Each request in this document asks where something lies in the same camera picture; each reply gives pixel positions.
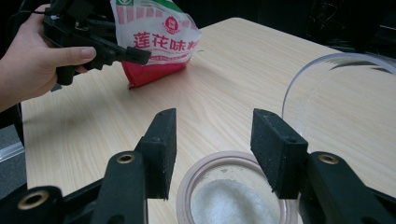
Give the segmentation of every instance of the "plastic bag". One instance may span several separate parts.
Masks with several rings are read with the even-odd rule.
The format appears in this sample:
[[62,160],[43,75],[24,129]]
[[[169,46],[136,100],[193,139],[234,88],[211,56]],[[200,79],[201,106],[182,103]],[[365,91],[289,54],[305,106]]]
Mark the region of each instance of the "plastic bag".
[[151,51],[148,64],[121,62],[129,88],[186,67],[202,36],[193,19],[170,0],[110,0],[118,44]]

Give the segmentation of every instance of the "white powder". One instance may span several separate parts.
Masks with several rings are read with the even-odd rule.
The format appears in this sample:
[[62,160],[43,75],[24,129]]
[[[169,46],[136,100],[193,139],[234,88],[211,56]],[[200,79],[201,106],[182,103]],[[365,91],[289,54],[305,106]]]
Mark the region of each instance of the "white powder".
[[234,180],[207,183],[191,199],[195,224],[275,223],[268,205],[254,190]]

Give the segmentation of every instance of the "red and white bag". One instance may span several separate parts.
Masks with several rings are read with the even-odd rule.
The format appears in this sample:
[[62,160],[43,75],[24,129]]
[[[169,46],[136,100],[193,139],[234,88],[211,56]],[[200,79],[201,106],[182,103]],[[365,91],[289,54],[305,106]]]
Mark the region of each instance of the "red and white bag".
[[110,0],[118,44],[151,51],[148,64],[121,62],[129,88],[186,67],[202,36],[193,19],[171,0]]

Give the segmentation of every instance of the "hand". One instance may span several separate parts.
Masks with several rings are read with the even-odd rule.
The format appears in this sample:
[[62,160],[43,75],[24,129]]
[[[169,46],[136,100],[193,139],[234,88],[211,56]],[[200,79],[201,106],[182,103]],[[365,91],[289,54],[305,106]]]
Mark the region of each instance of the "hand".
[[[57,67],[88,63],[96,56],[92,47],[50,48],[43,38],[43,20],[44,15],[32,14],[0,61],[0,112],[50,91],[57,82]],[[87,72],[83,66],[77,71]]]

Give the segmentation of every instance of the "round container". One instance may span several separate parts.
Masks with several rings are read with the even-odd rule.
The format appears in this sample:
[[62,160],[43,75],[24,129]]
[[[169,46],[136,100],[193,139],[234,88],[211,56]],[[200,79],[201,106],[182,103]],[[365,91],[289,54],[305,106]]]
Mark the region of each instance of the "round container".
[[395,62],[358,53],[317,58],[294,77],[282,107],[282,119],[308,142],[310,152],[341,156],[366,185],[392,196]]
[[297,223],[295,201],[279,200],[252,154],[218,152],[196,162],[177,193],[179,224]]

